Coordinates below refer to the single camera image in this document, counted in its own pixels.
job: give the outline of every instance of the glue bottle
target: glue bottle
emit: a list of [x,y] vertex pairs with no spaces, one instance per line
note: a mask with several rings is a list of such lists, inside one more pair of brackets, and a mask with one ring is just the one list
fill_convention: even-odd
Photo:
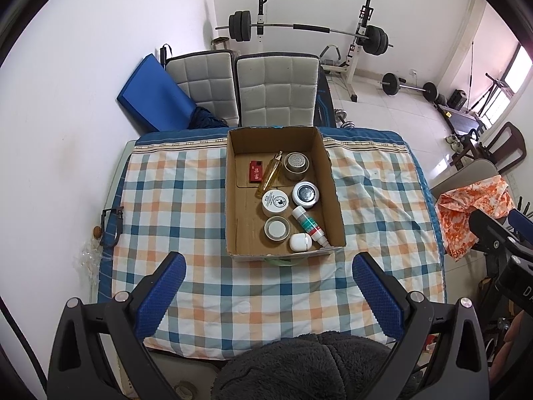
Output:
[[305,232],[318,242],[323,248],[331,246],[326,238],[326,233],[322,230],[311,215],[302,206],[298,206],[292,211],[292,216],[300,223]]

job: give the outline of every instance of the orange and white fabric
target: orange and white fabric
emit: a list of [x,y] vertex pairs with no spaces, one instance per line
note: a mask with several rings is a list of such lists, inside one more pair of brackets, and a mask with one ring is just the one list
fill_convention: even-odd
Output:
[[471,212],[482,210],[494,219],[506,216],[514,203],[507,190],[508,184],[501,176],[481,180],[464,188],[445,192],[436,203],[444,248],[459,260],[477,243],[470,231],[468,219]]

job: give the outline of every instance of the plaid bedsheet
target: plaid bedsheet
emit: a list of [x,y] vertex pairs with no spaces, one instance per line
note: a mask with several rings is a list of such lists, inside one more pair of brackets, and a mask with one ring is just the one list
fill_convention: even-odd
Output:
[[[362,251],[408,291],[443,302],[440,229],[408,145],[390,132],[320,130],[346,248],[294,267],[232,261],[224,230],[227,129],[149,134],[137,142],[117,189],[124,231],[102,261],[99,301],[131,291],[169,251],[179,251],[187,261],[185,281],[145,345],[208,359],[328,330],[385,342],[351,274]],[[114,224],[106,235],[114,235]]]

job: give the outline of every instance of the dumbbell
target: dumbbell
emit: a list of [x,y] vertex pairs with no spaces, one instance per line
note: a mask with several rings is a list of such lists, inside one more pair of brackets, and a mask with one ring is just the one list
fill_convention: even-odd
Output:
[[418,90],[419,92],[423,92],[423,95],[428,102],[438,103],[439,105],[446,105],[446,98],[444,97],[444,95],[439,94],[439,91],[436,89],[436,85],[434,83],[427,82],[426,84],[424,84],[423,88],[420,88],[400,84],[400,81],[407,82],[405,79],[399,78],[393,73],[386,73],[383,76],[383,80],[381,81],[383,91],[389,96],[394,96],[400,91],[401,88],[409,88],[411,90]]
[[351,129],[355,127],[353,121],[346,121],[346,111],[344,110],[334,110],[335,111],[335,121],[342,122],[340,127],[342,129]]

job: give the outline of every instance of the cardboard box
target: cardboard box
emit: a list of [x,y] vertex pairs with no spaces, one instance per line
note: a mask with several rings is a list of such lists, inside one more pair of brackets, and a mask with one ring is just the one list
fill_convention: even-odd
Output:
[[[303,180],[314,183],[320,197],[318,203],[307,211],[326,233],[331,248],[321,248],[313,242],[311,251],[294,253],[289,247],[289,238],[276,243],[265,235],[263,227],[267,216],[263,213],[261,198],[255,196],[259,184],[249,182],[250,162],[263,161],[265,172],[268,162],[280,150],[283,159],[291,152],[308,157],[310,165]],[[230,130],[226,161],[226,248],[234,260],[294,259],[330,254],[346,246],[331,162],[318,129],[293,126]],[[271,188],[280,189],[289,196],[289,208],[283,216],[289,220],[290,235],[304,232],[291,214],[296,207],[291,196],[295,184],[297,182],[287,179],[281,169]]]

